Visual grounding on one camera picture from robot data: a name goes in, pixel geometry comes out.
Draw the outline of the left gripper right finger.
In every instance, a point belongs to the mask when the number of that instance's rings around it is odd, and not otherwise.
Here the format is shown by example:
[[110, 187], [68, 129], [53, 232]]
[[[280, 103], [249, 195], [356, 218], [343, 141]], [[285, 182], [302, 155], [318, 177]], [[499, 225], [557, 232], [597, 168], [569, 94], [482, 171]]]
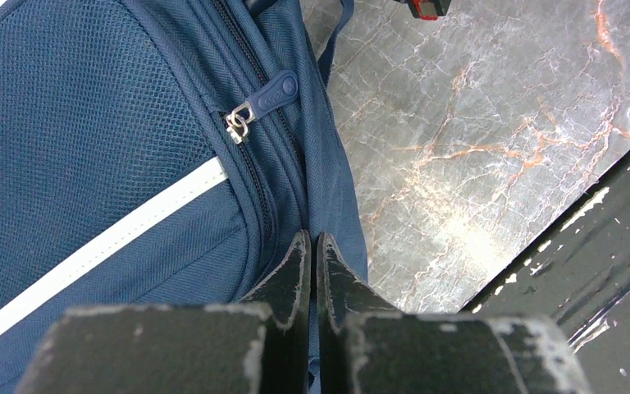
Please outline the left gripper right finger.
[[564, 334], [544, 316], [406, 314], [345, 262], [316, 248], [325, 393], [588, 393]]

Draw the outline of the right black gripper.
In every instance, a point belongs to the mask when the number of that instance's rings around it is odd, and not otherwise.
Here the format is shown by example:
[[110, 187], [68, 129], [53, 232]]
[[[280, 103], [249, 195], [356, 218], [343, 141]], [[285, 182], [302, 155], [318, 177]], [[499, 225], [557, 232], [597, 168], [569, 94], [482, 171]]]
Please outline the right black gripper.
[[450, 8], [451, 0], [396, 0], [409, 9], [415, 19], [423, 21], [436, 21], [446, 16]]

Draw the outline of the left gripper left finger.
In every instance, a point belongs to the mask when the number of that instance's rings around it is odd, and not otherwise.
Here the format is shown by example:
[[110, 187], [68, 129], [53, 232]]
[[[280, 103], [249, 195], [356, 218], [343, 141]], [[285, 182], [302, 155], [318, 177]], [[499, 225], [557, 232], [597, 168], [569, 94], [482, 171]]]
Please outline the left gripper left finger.
[[68, 310], [42, 340], [19, 393], [305, 393], [311, 240], [239, 302]]

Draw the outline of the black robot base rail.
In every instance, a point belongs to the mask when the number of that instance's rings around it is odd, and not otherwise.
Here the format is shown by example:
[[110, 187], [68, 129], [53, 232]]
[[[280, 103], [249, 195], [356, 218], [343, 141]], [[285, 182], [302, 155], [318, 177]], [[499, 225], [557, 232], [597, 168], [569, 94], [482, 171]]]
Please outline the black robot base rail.
[[596, 393], [630, 393], [630, 150], [466, 305], [544, 314]]

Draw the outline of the navy blue student backpack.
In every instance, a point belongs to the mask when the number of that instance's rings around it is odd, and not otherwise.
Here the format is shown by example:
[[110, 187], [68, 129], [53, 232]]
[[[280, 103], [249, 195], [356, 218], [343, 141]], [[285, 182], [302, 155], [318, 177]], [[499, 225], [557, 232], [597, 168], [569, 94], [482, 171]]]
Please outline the navy blue student backpack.
[[0, 393], [78, 305], [238, 300], [294, 234], [368, 274], [297, 1], [0, 7]]

